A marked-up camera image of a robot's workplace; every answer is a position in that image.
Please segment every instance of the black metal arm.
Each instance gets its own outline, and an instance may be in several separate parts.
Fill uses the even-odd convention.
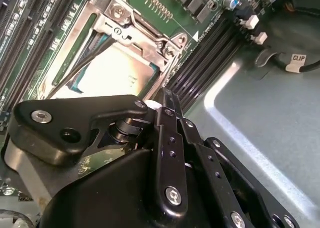
[[[299,227],[221,141],[203,142],[177,95],[154,100],[156,110],[131,95],[16,106],[1,157],[40,205],[40,227]],[[124,143],[124,156],[78,179],[82,157]]]

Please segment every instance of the metal plate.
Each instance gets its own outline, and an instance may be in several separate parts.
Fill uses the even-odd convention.
[[[89,65],[78,84],[78,88],[83,91],[82,94],[64,87],[56,97],[138,95],[154,73],[155,70],[139,55],[126,47],[114,44]]]
[[[320,227],[320,72],[257,70],[256,55],[242,50],[186,117],[203,138],[219,138],[300,227]]]

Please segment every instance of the circuit board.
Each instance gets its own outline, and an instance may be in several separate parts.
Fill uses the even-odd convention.
[[[147,25],[155,30],[155,33],[167,37],[168,40],[181,33],[185,35],[183,37],[185,43],[176,56],[176,62],[170,70],[171,74],[182,66],[198,43],[206,38],[206,34],[214,27],[224,10],[229,8],[228,5],[231,3],[226,5],[224,1],[126,0],[135,14],[145,20]],[[253,2],[256,6],[260,5],[260,0],[247,1]],[[0,0],[2,4],[0,9],[0,131],[5,130],[11,110],[16,103],[21,100],[46,98],[48,90],[57,85],[87,52],[88,40],[92,39],[90,45],[93,45],[93,41],[97,45],[105,37],[97,34],[94,37],[89,35],[92,32],[92,26],[98,19],[97,14],[92,13],[83,20],[82,29],[78,30],[73,39],[74,42],[69,44],[69,38],[73,35],[77,22],[83,18],[88,2],[89,0]],[[264,15],[265,9],[269,6],[270,4],[265,3],[259,15]],[[69,46],[68,52],[65,52],[66,46]],[[152,87],[161,73],[161,68],[151,61],[148,61],[143,67],[142,70],[148,73],[143,76],[143,85],[133,91],[123,90],[120,93],[111,93],[111,95],[126,92],[139,95],[145,92],[146,87],[148,89]],[[81,97],[83,92],[76,91],[81,87],[79,76],[89,76],[90,70],[93,70],[92,73],[98,72],[88,66],[86,74],[84,72],[78,74],[72,84],[66,87],[67,95],[61,97]],[[134,73],[131,74],[131,71],[121,69],[119,73],[128,73],[128,75],[125,77],[111,76],[108,82],[122,78],[123,83],[127,82],[128,87],[132,87],[138,77],[135,77]],[[108,72],[111,71],[106,70],[103,75],[107,76]],[[87,79],[92,88],[92,83],[97,77]],[[108,95],[109,93],[97,92],[97,89],[110,89],[110,86],[92,89],[91,92]]]

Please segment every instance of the mounting hole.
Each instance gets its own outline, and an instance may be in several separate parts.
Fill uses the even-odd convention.
[[[60,137],[67,143],[78,143],[81,140],[81,135],[78,131],[71,129],[71,128],[65,128],[60,131]]]
[[[169,154],[172,158],[176,158],[176,156],[177,156],[176,153],[172,150],[169,152]]]
[[[214,173],[216,175],[217,178],[221,179],[221,175],[219,172]]]
[[[176,142],[176,139],[173,138],[173,137],[170,137],[170,141],[171,141],[172,143],[175,143],[175,142]]]
[[[272,215],[272,219],[280,228],[285,228],[284,223],[281,221],[281,219],[276,214]]]

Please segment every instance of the motherboard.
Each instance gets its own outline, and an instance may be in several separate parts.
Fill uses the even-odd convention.
[[[274,1],[0,0],[0,132],[15,104],[47,98],[110,37],[116,43],[53,98],[134,94],[148,99],[183,67],[225,11],[254,10],[238,9],[239,24],[263,43],[266,35],[255,28]]]

